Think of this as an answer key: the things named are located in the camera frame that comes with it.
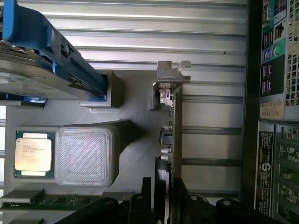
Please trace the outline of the server chassis rear panel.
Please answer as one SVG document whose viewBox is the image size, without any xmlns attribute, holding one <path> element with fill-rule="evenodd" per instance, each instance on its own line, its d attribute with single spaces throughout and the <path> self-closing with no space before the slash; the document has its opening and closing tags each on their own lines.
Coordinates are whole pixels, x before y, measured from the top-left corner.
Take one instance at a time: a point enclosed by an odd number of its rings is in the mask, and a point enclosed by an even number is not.
<svg viewBox="0 0 299 224">
<path fill-rule="evenodd" d="M 299 224 L 299 0 L 249 0 L 241 201 Z M 260 104 L 284 101 L 283 119 Z"/>
</svg>

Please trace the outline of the grey printed parts rack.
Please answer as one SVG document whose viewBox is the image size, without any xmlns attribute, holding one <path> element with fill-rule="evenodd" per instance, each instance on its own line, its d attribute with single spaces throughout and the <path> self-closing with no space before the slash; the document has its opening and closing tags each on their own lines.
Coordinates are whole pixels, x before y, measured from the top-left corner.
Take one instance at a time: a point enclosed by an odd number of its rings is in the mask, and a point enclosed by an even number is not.
<svg viewBox="0 0 299 224">
<path fill-rule="evenodd" d="M 160 127 L 166 111 L 151 110 L 151 71 L 107 72 L 107 101 L 48 99 L 34 107 L 7 105 L 3 203 L 30 203 L 43 195 L 96 195 L 129 200 L 142 179 L 155 181 Z M 55 132 L 54 177 L 16 178 L 16 131 Z M 76 211 L 0 210 L 3 224 L 59 224 Z"/>
</svg>

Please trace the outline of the beige service tag label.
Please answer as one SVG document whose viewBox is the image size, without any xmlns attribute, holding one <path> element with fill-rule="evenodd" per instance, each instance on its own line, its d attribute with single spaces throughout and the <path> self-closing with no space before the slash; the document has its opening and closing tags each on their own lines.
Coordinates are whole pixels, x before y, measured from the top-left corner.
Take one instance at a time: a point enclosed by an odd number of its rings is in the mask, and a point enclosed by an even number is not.
<svg viewBox="0 0 299 224">
<path fill-rule="evenodd" d="M 269 101 L 260 104 L 261 119 L 283 119 L 285 116 L 284 101 Z"/>
</svg>

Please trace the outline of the graphics card with metal bracket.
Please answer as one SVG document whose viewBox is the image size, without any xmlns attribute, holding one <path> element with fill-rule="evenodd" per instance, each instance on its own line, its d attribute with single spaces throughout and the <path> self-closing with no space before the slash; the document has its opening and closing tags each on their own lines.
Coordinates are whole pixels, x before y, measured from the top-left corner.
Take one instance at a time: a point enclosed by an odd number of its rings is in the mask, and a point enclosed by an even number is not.
<svg viewBox="0 0 299 224">
<path fill-rule="evenodd" d="M 182 103 L 183 85 L 190 76 L 182 74 L 191 67 L 189 61 L 157 62 L 157 80 L 153 84 L 151 110 L 166 111 L 168 122 L 160 127 L 160 154 L 155 162 L 154 224 L 169 224 L 175 210 L 171 202 L 174 179 L 181 177 L 182 166 Z"/>
</svg>

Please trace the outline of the CPU with silver heat spreader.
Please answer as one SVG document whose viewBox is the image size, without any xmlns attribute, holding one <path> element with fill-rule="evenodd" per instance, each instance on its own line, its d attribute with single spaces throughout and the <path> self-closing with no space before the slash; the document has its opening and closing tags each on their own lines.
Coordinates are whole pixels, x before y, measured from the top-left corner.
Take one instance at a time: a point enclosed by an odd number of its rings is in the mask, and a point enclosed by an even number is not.
<svg viewBox="0 0 299 224">
<path fill-rule="evenodd" d="M 54 131 L 16 131 L 14 176 L 16 178 L 53 178 L 54 155 Z"/>
</svg>

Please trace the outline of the hard disk in blue caddy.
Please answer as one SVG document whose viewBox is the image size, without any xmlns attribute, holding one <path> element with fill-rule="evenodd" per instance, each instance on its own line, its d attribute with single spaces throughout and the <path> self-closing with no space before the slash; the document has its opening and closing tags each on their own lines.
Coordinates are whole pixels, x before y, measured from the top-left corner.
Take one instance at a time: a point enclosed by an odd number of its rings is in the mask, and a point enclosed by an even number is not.
<svg viewBox="0 0 299 224">
<path fill-rule="evenodd" d="M 42 13 L 20 6 L 17 0 L 4 0 L 1 15 L 4 41 L 33 49 L 52 63 L 57 77 L 73 78 L 74 87 L 88 90 L 100 102 L 107 100 L 106 76 L 98 73 Z"/>
</svg>

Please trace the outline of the green RAM stick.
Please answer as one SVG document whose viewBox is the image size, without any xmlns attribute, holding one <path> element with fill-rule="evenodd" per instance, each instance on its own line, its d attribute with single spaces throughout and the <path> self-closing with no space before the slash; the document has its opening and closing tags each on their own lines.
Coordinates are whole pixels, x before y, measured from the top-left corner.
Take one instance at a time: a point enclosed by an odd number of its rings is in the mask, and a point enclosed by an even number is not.
<svg viewBox="0 0 299 224">
<path fill-rule="evenodd" d="M 3 203 L 0 210 L 76 211 L 99 200 L 96 195 L 43 195 L 30 203 Z"/>
</svg>

